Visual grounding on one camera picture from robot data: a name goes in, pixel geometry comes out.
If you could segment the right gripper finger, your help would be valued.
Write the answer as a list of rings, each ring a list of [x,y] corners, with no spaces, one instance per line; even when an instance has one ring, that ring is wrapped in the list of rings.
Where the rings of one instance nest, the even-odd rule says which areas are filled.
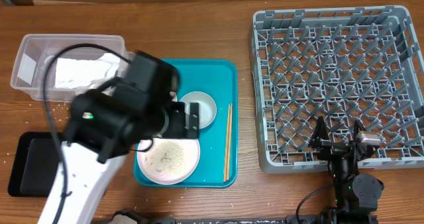
[[[366,129],[364,128],[364,125],[359,119],[356,119],[354,121],[353,139],[355,141],[363,141],[365,134],[366,134]]]
[[[313,134],[311,135],[310,144],[318,144],[321,141],[329,141],[327,132],[327,124],[323,116],[319,116]]]

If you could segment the grey bowl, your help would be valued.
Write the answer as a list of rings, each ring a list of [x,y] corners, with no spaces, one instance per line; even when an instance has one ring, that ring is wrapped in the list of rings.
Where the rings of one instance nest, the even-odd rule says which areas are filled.
[[[185,110],[189,111],[190,103],[199,104],[199,128],[203,129],[209,126],[216,117],[217,106],[213,98],[207,93],[193,91],[185,94],[181,99],[185,103]]]

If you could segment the white napkin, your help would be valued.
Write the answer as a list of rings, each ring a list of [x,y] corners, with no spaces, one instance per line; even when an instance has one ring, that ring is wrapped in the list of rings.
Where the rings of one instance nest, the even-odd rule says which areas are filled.
[[[54,87],[58,89],[94,88],[111,79],[118,71],[120,59],[105,53],[96,60],[59,58]]]

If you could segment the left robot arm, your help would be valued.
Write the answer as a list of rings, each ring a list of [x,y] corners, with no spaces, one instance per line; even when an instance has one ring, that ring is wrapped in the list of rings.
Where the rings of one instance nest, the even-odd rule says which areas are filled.
[[[74,98],[62,135],[50,132],[60,163],[41,223],[89,223],[127,154],[142,140],[197,139],[199,105],[172,99],[180,86],[173,65],[144,52],[127,74]]]

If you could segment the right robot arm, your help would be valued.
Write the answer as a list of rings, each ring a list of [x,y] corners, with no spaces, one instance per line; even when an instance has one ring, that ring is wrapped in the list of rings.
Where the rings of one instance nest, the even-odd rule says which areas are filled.
[[[378,208],[378,200],[384,183],[369,174],[361,174],[358,163],[370,158],[380,147],[377,133],[367,131],[357,119],[354,122],[353,139],[331,142],[327,124],[319,117],[308,147],[318,151],[319,160],[327,162],[333,175],[333,183],[309,194],[302,201],[329,188],[335,189],[335,206],[322,211],[316,223],[377,223],[371,215]]]

